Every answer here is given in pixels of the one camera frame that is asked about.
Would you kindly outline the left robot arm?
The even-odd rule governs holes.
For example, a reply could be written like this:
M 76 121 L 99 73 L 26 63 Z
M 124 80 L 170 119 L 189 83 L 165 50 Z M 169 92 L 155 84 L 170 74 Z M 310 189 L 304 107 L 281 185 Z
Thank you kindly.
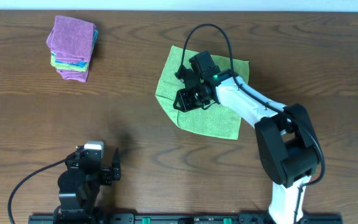
M 102 166 L 102 151 L 78 146 L 67 156 L 67 171 L 58 178 L 60 206 L 53 213 L 54 223 L 105 223 L 102 211 L 95 206 L 100 186 L 121 179 L 119 149 L 114 151 L 109 167 Z

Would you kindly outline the green microfiber cloth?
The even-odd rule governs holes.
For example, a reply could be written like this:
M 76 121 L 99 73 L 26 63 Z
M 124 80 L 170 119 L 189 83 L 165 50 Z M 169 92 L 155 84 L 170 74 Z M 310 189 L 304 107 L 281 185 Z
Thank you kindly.
M 180 129 L 214 138 L 238 139 L 242 118 L 230 108 L 213 104 L 206 110 L 198 108 L 185 113 L 173 107 L 177 91 L 185 87 L 175 77 L 182 53 L 182 48 L 171 46 L 155 92 L 158 103 Z

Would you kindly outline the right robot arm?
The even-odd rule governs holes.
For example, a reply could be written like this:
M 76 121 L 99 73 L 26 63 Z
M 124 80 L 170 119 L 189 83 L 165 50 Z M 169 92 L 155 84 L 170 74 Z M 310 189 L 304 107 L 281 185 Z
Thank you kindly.
M 233 70 L 220 70 L 215 64 L 181 65 L 175 76 L 185 87 L 178 90 L 174 108 L 188 112 L 215 102 L 254 128 L 262 166 L 273 182 L 268 214 L 275 223 L 299 223 L 305 189 L 321 181 L 326 169 L 306 109 L 273 101 Z

